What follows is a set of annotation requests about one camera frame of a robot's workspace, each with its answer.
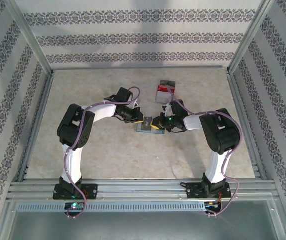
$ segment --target striped wallpaper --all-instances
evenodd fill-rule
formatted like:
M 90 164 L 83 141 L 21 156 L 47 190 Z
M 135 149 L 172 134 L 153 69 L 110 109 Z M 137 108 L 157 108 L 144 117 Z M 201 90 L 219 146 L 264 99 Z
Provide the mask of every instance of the striped wallpaper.
M 286 213 L 286 0 L 274 1 L 234 77 Z
M 18 0 L 53 69 L 227 67 L 261 0 Z
M 46 74 L 0 0 L 0 216 L 17 174 Z

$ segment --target cable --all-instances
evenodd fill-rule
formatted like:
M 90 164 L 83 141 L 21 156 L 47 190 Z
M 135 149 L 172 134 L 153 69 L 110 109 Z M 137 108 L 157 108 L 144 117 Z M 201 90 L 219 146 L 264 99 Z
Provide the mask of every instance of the cable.
M 136 87 L 136 86 L 132 86 L 130 87 L 128 90 L 131 90 L 131 89 L 137 89 L 138 90 L 138 94 L 136 96 L 136 98 L 134 98 L 133 100 L 131 101 L 126 101 L 126 102 L 112 102 L 112 101 L 105 101 L 105 102 L 99 102 L 99 103 L 95 103 L 91 106 L 88 106 L 86 109 L 84 109 L 84 112 L 82 114 L 82 119 L 81 119 L 81 122 L 79 124 L 79 131 L 78 131 L 78 134 L 77 134 L 77 137 L 76 137 L 76 140 L 74 142 L 74 144 L 72 146 L 70 146 L 67 150 L 66 150 L 66 153 L 65 153 L 65 156 L 64 156 L 64 170 L 66 172 L 66 175 L 67 175 L 67 178 L 68 180 L 71 182 L 71 184 L 73 185 L 74 188 L 76 188 L 76 190 L 82 195 L 83 197 L 83 200 L 84 200 L 84 206 L 83 206 L 83 209 L 80 213 L 78 213 L 76 216 L 73 216 L 73 219 L 76 219 L 78 218 L 80 215 L 82 215 L 86 209 L 86 206 L 87 206 L 87 198 L 86 196 L 84 195 L 84 193 L 82 192 L 81 189 L 79 189 L 79 187 L 72 181 L 72 178 L 69 174 L 69 171 L 68 171 L 68 166 L 67 166 L 67 158 L 68 158 L 68 155 L 69 155 L 69 152 L 70 151 L 73 151 L 73 149 L 77 146 L 77 144 L 79 143 L 79 140 L 81 138 L 81 134 L 82 134 L 82 129 L 83 129 L 83 125 L 84 125 L 84 119 L 85 119 L 85 115 L 87 113 L 88 110 L 90 110 L 91 108 L 94 108 L 96 106 L 100 106 L 100 105 L 105 105 L 105 104 L 112 104 L 112 105 L 125 105 L 125 104 L 131 104 L 133 102 L 135 102 L 136 100 L 139 99 L 140 95 L 141 95 L 141 90 Z M 70 208 L 67 210 L 67 217 L 70 218 Z
M 174 133 L 174 134 L 180 134 L 180 133 L 185 133 L 186 131 L 171 131 L 171 133 Z
M 130 100 L 130 102 L 132 103 L 132 101 L 133 101 L 133 92 L 131 92 L 131 100 Z
M 222 204 L 222 193 L 220 191 L 218 192 L 218 197 L 219 197 L 218 205 L 221 205 Z
M 225 177 L 226 179 L 229 179 L 229 180 L 232 180 L 232 181 L 235 181 L 237 183 L 237 186 L 236 186 L 236 189 L 235 189 L 235 192 L 233 194 L 233 196 L 231 197 L 231 199 L 228 201 L 227 205 L 218 213 L 214 212 L 214 211 L 211 211 L 211 210 L 208 210 L 207 209 L 207 212 L 209 213 L 212 213 L 212 215 L 208 214 L 208 216 L 218 216 L 220 214 L 222 214 L 231 204 L 233 198 L 236 196 L 236 194 L 238 193 L 239 191 L 239 188 L 240 188 L 240 181 L 237 180 L 236 178 L 233 178 L 233 177 L 229 177 L 229 176 L 226 176 L 225 173 L 224 173 L 224 168 L 225 168 L 225 165 L 229 159 L 229 157 L 240 147 L 241 143 L 242 143 L 242 140 L 243 140 L 243 132 L 242 132 L 242 129 L 240 127 L 240 125 L 237 123 L 237 121 L 235 121 L 232 117 L 230 117 L 229 115 L 223 113 L 223 112 L 219 112 L 219 111 L 201 111 L 201 112 L 198 112 L 198 113 L 194 113 L 194 112 L 191 112 L 190 110 L 188 110 L 182 103 L 180 103 L 180 101 L 174 96 L 174 94 L 172 93 L 172 91 L 170 90 L 170 88 L 168 86 L 166 86 L 168 92 L 171 94 L 172 96 L 172 99 L 174 99 L 185 111 L 187 111 L 189 114 L 191 115 L 204 115 L 204 114 L 218 114 L 218 115 L 221 115 L 229 120 L 231 120 L 237 127 L 238 131 L 239 131 L 239 142 L 238 142 L 238 145 L 235 146 L 235 148 L 232 150 L 232 151 L 229 151 L 224 159 L 224 162 L 223 162 L 223 165 L 222 165 L 222 168 L 221 168 L 221 173 L 223 175 L 223 177 Z
M 121 122 L 125 122 L 123 119 L 119 118 L 118 116 L 115 116 L 115 118 L 120 120 Z

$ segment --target marble surface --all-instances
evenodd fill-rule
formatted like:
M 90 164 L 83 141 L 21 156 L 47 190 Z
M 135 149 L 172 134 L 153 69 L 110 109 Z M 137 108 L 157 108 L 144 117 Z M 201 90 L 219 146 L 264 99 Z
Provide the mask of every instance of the marble surface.
M 155 103 L 160 80 L 176 81 L 175 95 L 189 110 L 227 108 L 239 121 L 223 68 L 57 70 L 27 178 L 61 176 L 63 150 L 57 128 L 70 104 L 89 106 L 116 94 L 120 87 L 137 86 L 141 111 L 155 117 L 162 111 L 162 104 Z M 83 178 L 202 178 L 210 162 L 202 130 L 158 135 L 135 132 L 134 128 L 134 124 L 115 118 L 96 122 L 82 153 Z M 255 177 L 245 141 L 231 157 L 226 173 L 235 178 Z

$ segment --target metal profile bar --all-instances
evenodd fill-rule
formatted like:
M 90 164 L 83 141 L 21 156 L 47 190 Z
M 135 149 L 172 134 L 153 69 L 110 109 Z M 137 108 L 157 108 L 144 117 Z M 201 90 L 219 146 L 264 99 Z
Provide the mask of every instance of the metal profile bar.
M 259 171 L 254 171 L 254 176 L 256 179 L 261 179 L 261 174 Z
M 84 183 L 87 184 L 98 184 L 97 200 L 90 200 L 90 202 L 209 201 L 208 198 L 187 199 L 186 189 L 180 186 L 182 182 L 200 182 L 200 180 L 84 180 Z M 57 180 L 41 182 L 29 180 L 12 183 L 7 194 L 7 201 L 57 202 L 57 200 L 53 200 L 53 191 L 57 183 Z M 230 183 L 232 192 L 235 191 L 236 187 L 236 183 Z M 266 194 L 270 194 L 276 198 L 279 197 L 273 180 L 240 179 L 239 200 L 243 198 L 257 200 L 255 196 L 261 199 Z
M 38 213 L 62 213 L 65 204 L 63 202 L 21 202 L 18 203 L 18 212 Z M 133 213 L 133 212 L 195 212 L 205 211 L 205 203 L 193 202 L 92 202 L 86 205 L 85 212 L 91 213 Z
M 101 67 L 101 66 L 92 66 L 92 67 L 60 67 L 54 68 L 54 71 L 60 70 L 100 70 L 100 69 L 181 69 L 181 68 L 197 68 L 197 69 L 226 69 L 226 67 L 218 65 L 204 65 L 204 66 L 162 66 L 162 65 L 155 65 L 151 63 L 151 65 L 146 66 L 108 66 L 108 67 Z
M 18 204 L 15 201 L 6 202 L 0 218 L 0 240 L 9 239 L 15 216 L 18 210 Z
M 180 183 L 200 183 L 201 179 L 182 178 L 182 179 L 83 179 L 84 184 L 98 184 L 98 185 L 180 185 Z M 240 178 L 241 184 L 274 184 L 274 180 L 257 180 L 254 178 Z M 59 183 L 58 179 L 27 179 L 23 182 L 12 182 L 10 186 L 23 185 L 54 185 Z
M 259 168 L 258 168 L 257 164 L 253 164 L 252 168 L 253 168 L 254 172 L 259 171 Z
M 285 210 L 284 210 L 284 207 L 282 205 L 282 202 L 281 202 L 281 199 L 274 199 L 274 204 L 276 206 L 276 209 L 277 209 L 277 213 L 278 213 L 278 216 L 280 217 L 282 221 L 282 225 L 285 229 L 285 232 L 286 232 L 286 213 L 285 213 Z
M 50 95 L 53 79 L 54 79 L 54 75 L 49 74 L 47 76 L 47 79 L 45 80 L 45 83 L 44 83 L 45 84 L 44 93 L 41 96 L 40 106 L 39 106 L 38 112 L 36 113 L 37 115 L 36 115 L 35 125 L 32 129 L 31 141 L 29 142 L 29 144 L 27 146 L 26 154 L 25 154 L 25 157 L 24 157 L 23 163 L 22 163 L 22 168 L 21 168 L 21 171 L 18 175 L 18 181 L 19 182 L 22 182 L 24 180 L 24 176 L 26 174 L 27 166 L 30 162 L 35 144 L 37 142 L 39 130 L 41 127 L 42 118 L 43 118 L 43 115 L 45 112 L 45 108 L 47 106 L 47 102 L 48 102 L 48 98 Z
M 230 74 L 233 74 L 238 67 L 240 61 L 242 60 L 245 52 L 247 51 L 250 43 L 252 42 L 254 36 L 257 34 L 264 18 L 266 17 L 267 13 L 269 12 L 273 0 L 263 0 L 259 5 L 256 15 L 254 16 L 253 21 L 251 22 L 250 26 L 248 27 L 240 45 L 238 46 L 234 57 L 231 63 L 228 66 L 228 71 Z
M 281 221 L 279 209 L 277 208 L 273 198 L 267 200 L 267 205 L 269 208 L 269 214 L 275 226 L 275 231 L 278 239 L 286 240 L 286 230 Z
M 12 15 L 13 19 L 15 20 L 16 24 L 18 25 L 19 29 L 21 30 L 22 34 L 24 35 L 27 43 L 30 45 L 31 49 L 33 50 L 34 54 L 36 55 L 39 63 L 43 67 L 43 70 L 47 74 L 52 73 L 52 68 L 50 63 L 43 53 L 37 38 L 33 34 L 27 20 L 25 19 L 20 7 L 18 6 L 16 0 L 4 0 L 5 6 Z
M 255 161 L 255 163 L 257 164 L 257 168 L 258 168 L 261 179 L 266 180 L 268 179 L 268 177 L 265 173 L 262 160 L 260 158 L 259 150 L 257 148 L 256 142 L 255 142 L 252 130 L 251 130 L 251 126 L 248 120 L 245 107 L 242 103 L 240 92 L 236 86 L 236 80 L 232 74 L 228 74 L 227 79 L 228 79 L 229 87 L 231 89 L 231 93 L 232 93 L 233 100 L 235 103 L 238 118 L 239 118 L 242 130 L 244 133 L 244 138 L 246 141 L 248 153 L 251 159 Z

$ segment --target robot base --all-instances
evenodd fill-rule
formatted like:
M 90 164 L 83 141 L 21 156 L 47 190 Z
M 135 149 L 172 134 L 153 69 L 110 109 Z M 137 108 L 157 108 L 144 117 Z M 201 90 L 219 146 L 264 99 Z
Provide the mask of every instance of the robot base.
M 202 182 L 182 182 L 181 186 L 186 188 L 188 199 L 219 198 L 219 193 L 221 193 L 223 199 L 232 197 L 230 185 L 226 182 L 226 179 L 218 183 L 211 183 L 205 173 Z
M 74 188 L 70 183 L 67 183 L 61 177 L 59 184 L 55 185 L 53 199 L 54 200 L 83 200 L 82 195 Z M 87 200 L 96 200 L 98 195 L 97 184 L 82 184 L 82 178 L 76 183 L 76 185 L 84 193 Z

